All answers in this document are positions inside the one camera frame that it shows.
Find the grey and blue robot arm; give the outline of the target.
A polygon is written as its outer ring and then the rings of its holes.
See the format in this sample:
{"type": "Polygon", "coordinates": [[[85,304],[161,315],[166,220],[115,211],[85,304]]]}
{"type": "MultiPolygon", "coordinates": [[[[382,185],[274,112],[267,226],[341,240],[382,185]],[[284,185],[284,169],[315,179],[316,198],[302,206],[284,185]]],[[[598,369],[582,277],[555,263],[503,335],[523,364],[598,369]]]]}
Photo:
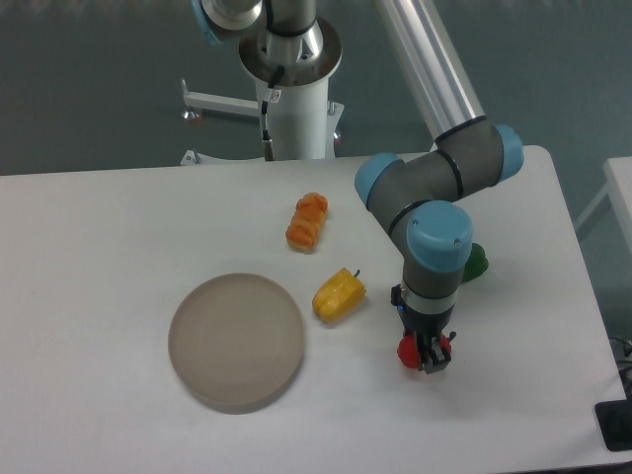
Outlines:
{"type": "MultiPolygon", "coordinates": [[[[339,108],[328,84],[342,44],[315,3],[196,1],[192,9],[208,42],[238,40],[257,98],[186,93],[186,104],[256,118],[267,161],[331,156],[339,108]]],[[[458,202],[513,177],[523,148],[510,127],[488,122],[433,2],[380,1],[376,9],[434,150],[411,161],[376,154],[354,186],[403,258],[402,280],[391,290],[404,328],[398,357],[433,373],[450,363],[445,326],[475,250],[471,219],[458,202]]]]}

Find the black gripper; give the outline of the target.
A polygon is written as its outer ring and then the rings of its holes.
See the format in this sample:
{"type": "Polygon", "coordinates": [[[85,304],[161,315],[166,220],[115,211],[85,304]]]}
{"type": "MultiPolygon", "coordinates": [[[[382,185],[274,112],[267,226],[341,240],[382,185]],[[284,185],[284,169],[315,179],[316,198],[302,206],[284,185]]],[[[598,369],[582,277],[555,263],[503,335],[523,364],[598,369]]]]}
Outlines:
{"type": "Polygon", "coordinates": [[[438,372],[451,362],[451,344],[441,332],[454,306],[454,293],[443,298],[420,296],[405,283],[391,288],[390,302],[396,308],[406,334],[415,334],[418,371],[438,372]],[[432,339],[429,349],[428,338],[432,339]]]}

